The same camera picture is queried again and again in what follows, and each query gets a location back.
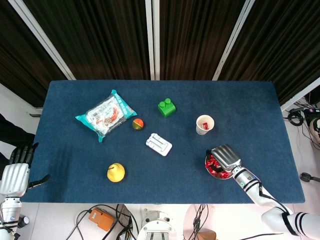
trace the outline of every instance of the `green building block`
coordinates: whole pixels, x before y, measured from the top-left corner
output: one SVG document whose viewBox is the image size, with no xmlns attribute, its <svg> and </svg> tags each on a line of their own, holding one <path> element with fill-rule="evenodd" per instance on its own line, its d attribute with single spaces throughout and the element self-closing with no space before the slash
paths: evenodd
<svg viewBox="0 0 320 240">
<path fill-rule="evenodd" d="M 158 109 L 161 114 L 166 118 L 176 111 L 176 106 L 172 103 L 170 98 L 166 98 L 158 104 Z"/>
</svg>

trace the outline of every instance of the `metal frame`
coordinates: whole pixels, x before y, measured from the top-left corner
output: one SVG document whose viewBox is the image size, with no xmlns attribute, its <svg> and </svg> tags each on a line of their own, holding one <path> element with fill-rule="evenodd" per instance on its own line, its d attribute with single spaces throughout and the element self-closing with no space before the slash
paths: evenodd
<svg viewBox="0 0 320 240">
<path fill-rule="evenodd" d="M 154 30 L 153 30 L 152 1 L 153 0 L 145 0 L 145 16 L 146 16 L 146 30 L 147 30 L 148 48 L 149 48 L 150 78 L 151 78 L 151 80 L 155 80 Z"/>
<path fill-rule="evenodd" d="M 54 47 L 52 42 L 49 40 L 48 36 L 45 34 L 44 30 L 41 28 L 35 17 L 29 11 L 27 6 L 22 0 L 8 0 L 17 14 L 22 18 L 27 27 L 34 34 L 36 39 L 40 42 L 52 60 L 56 63 L 58 68 L 62 71 L 68 80 L 76 80 L 75 76 L 63 60 L 63 58 L 58 53 L 57 49 Z"/>
<path fill-rule="evenodd" d="M 29 114 L 39 115 L 42 113 L 42 108 L 36 108 L 31 104 L 27 103 L 21 97 L 10 91 L 8 88 L 0 84 L 0 99 L 3 96 L 4 98 L 8 99 L 13 104 L 17 105 L 18 107 L 22 108 Z"/>
<path fill-rule="evenodd" d="M 315 89 L 318 86 L 320 86 L 320 77 L 318 77 L 313 83 L 311 83 L 309 86 L 307 86 L 302 91 L 298 92 L 296 95 L 290 98 L 285 104 L 281 105 L 281 111 L 283 112 L 284 110 L 286 110 L 288 107 L 290 107 L 292 104 L 301 99 L 303 96 L 310 93 L 313 89 Z"/>
<path fill-rule="evenodd" d="M 160 80 L 160 0 L 152 0 L 155 80 Z"/>
<path fill-rule="evenodd" d="M 231 52 L 231 49 L 233 48 L 237 37 L 249 15 L 249 12 L 254 5 L 256 0 L 245 0 L 242 10 L 239 14 L 239 17 L 234 25 L 233 31 L 230 35 L 229 41 L 227 42 L 225 49 L 223 51 L 222 57 L 220 59 L 220 62 L 218 64 L 218 67 L 215 70 L 215 73 L 213 75 L 212 81 L 216 81 L 219 78 L 219 75 L 221 73 L 222 68 L 224 67 L 224 64 L 229 56 L 229 53 Z"/>
</svg>

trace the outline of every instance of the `small fruit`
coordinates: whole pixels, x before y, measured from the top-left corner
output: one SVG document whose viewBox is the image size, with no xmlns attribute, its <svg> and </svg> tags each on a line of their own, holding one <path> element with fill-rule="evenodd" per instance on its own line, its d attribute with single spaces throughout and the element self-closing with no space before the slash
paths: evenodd
<svg viewBox="0 0 320 240">
<path fill-rule="evenodd" d="M 111 182 L 120 182 L 125 177 L 125 168 L 120 163 L 114 163 L 109 166 L 106 176 Z"/>
<path fill-rule="evenodd" d="M 132 127 L 135 130 L 141 130 L 144 127 L 144 121 L 142 121 L 142 119 L 140 119 L 140 118 L 136 118 L 132 122 Z"/>
</svg>

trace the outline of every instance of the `orange device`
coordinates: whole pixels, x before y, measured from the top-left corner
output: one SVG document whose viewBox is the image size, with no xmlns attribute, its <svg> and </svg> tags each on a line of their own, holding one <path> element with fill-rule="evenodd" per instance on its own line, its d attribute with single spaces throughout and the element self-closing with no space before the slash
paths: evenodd
<svg viewBox="0 0 320 240">
<path fill-rule="evenodd" d="M 92 210 L 89 219 L 98 224 L 98 227 L 105 230 L 109 231 L 112 224 L 114 223 L 115 218 L 107 213 L 106 211 L 96 207 Z"/>
</svg>

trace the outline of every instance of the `yellow pear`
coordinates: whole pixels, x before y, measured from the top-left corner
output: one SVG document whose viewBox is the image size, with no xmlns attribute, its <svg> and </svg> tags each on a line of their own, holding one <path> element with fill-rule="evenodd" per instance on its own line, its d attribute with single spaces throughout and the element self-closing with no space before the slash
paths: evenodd
<svg viewBox="0 0 320 240">
<path fill-rule="evenodd" d="M 106 176 L 111 182 L 120 182 L 125 177 L 125 168 L 120 163 L 114 163 L 109 166 Z"/>
</svg>

